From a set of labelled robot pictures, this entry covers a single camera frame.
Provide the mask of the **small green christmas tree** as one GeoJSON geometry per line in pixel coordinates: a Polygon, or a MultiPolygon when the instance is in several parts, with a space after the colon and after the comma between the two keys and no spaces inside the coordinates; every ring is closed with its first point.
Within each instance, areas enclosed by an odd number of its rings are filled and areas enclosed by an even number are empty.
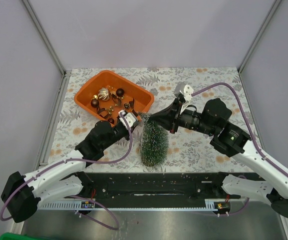
{"type": "Polygon", "coordinates": [[[140,141],[140,157],[147,167],[155,167],[164,163],[167,158],[169,139],[168,132],[154,121],[149,113],[141,113],[143,131],[140,141]]]}

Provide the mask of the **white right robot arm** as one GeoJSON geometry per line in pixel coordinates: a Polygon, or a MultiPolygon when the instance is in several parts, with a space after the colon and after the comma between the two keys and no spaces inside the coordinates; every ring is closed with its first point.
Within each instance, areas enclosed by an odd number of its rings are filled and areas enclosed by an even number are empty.
{"type": "Polygon", "coordinates": [[[262,181],[219,173],[212,181],[211,192],[217,198],[239,195],[268,204],[288,218],[288,168],[260,150],[254,139],[229,122],[232,111],[219,98],[207,101],[201,113],[183,109],[180,98],[149,117],[149,121],[174,134],[179,127],[212,137],[216,151],[244,163],[263,178],[262,181]]]}

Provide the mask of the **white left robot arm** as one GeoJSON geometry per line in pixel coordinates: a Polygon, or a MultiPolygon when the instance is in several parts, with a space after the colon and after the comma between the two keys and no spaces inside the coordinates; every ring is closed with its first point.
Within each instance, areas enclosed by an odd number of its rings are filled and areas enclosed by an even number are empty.
{"type": "Polygon", "coordinates": [[[44,204],[79,195],[91,195],[92,185],[74,176],[92,164],[101,164],[104,151],[122,138],[133,141],[132,131],[139,121],[128,116],[118,120],[115,126],[99,121],[69,154],[42,169],[26,174],[12,173],[1,193],[3,206],[0,220],[20,223],[30,218],[44,204]]]}

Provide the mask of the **dark red small ball ornament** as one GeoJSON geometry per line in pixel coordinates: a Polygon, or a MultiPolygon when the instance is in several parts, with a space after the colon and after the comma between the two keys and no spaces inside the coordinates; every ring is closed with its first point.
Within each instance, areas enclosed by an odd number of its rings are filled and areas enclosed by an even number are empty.
{"type": "Polygon", "coordinates": [[[114,123],[115,123],[115,121],[114,121],[113,118],[109,118],[108,121],[109,121],[111,124],[114,124],[114,123]]]}

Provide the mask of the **small pine cone ornament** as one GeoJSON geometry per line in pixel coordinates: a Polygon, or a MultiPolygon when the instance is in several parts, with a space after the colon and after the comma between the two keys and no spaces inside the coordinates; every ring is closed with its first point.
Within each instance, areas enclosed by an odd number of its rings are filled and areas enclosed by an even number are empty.
{"type": "Polygon", "coordinates": [[[127,109],[127,110],[130,109],[130,104],[129,104],[129,103],[125,103],[123,106],[124,106],[124,108],[127,109]]]}

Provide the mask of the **brown ribbon bow ornament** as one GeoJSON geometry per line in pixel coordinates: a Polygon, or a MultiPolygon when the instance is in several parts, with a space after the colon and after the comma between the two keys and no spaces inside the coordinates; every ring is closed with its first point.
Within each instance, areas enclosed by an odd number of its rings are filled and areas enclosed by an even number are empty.
{"type": "Polygon", "coordinates": [[[135,99],[129,102],[131,112],[137,117],[139,116],[138,112],[135,110],[134,105],[135,105],[135,99]]]}

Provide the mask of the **orange plastic bin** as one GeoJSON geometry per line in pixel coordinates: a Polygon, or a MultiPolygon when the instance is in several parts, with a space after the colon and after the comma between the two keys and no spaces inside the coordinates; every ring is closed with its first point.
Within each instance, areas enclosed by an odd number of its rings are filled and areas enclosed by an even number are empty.
{"type": "Polygon", "coordinates": [[[133,99],[135,99],[134,108],[138,113],[146,113],[154,102],[152,93],[110,70],[103,70],[92,77],[81,87],[74,97],[74,101],[78,106],[98,119],[108,121],[109,118],[113,118],[115,123],[111,125],[117,123],[119,111],[125,110],[131,113],[131,108],[125,109],[123,105],[133,99]],[[97,94],[101,88],[109,89],[110,99],[108,101],[102,101],[98,98],[97,94]],[[124,89],[123,97],[116,95],[118,88],[124,89]],[[91,106],[92,99],[98,99],[98,108],[91,106]]]}

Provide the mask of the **dark brown ball ornament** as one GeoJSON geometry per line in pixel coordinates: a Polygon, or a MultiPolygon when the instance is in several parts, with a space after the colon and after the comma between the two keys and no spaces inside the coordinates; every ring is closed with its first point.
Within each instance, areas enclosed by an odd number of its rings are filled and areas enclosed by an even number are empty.
{"type": "Polygon", "coordinates": [[[119,88],[116,90],[116,95],[120,98],[122,98],[124,96],[124,89],[119,88]]]}

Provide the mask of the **silver gold striped ball ornament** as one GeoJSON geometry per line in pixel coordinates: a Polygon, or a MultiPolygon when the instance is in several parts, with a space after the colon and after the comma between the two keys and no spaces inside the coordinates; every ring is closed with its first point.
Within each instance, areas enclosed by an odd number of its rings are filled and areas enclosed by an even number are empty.
{"type": "Polygon", "coordinates": [[[108,101],[110,99],[110,91],[108,88],[106,87],[102,87],[99,91],[98,91],[98,98],[104,102],[108,101]]]}

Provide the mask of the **floral patterned table mat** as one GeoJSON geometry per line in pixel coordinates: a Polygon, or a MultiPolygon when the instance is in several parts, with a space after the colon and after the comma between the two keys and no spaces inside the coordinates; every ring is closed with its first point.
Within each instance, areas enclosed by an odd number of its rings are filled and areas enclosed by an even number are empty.
{"type": "MultiPolygon", "coordinates": [[[[79,107],[74,96],[100,69],[75,68],[68,82],[53,143],[45,163],[50,164],[67,155],[90,132],[97,118],[79,107]]],[[[198,95],[193,105],[201,112],[205,103],[220,98],[232,111],[231,122],[244,130],[255,130],[241,80],[235,67],[164,67],[164,68],[114,68],[113,72],[143,87],[154,95],[150,112],[158,112],[174,99],[174,89],[179,83],[189,84],[198,95]]],[[[210,138],[201,133],[180,128],[169,135],[169,148],[165,162],[156,167],[146,167],[140,159],[142,126],[133,133],[132,148],[120,140],[104,152],[101,164],[90,166],[88,172],[119,173],[194,173],[194,172],[249,172],[250,168],[223,154],[210,145],[210,138]]]]}

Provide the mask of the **green plastic object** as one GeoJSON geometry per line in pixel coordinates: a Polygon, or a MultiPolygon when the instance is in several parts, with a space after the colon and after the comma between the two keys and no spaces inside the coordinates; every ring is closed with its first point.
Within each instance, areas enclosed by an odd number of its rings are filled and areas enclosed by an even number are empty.
{"type": "Polygon", "coordinates": [[[5,232],[0,236],[0,240],[38,240],[38,239],[26,235],[5,232]]]}

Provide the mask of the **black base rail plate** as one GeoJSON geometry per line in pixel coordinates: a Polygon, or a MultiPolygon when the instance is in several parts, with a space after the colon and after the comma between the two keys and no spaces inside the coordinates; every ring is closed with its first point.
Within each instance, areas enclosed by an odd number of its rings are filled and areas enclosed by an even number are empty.
{"type": "Polygon", "coordinates": [[[199,202],[224,199],[223,181],[230,175],[219,173],[85,173],[76,172],[57,180],[45,176],[32,183],[33,194],[41,201],[70,195],[96,200],[117,197],[152,201],[199,202]]]}

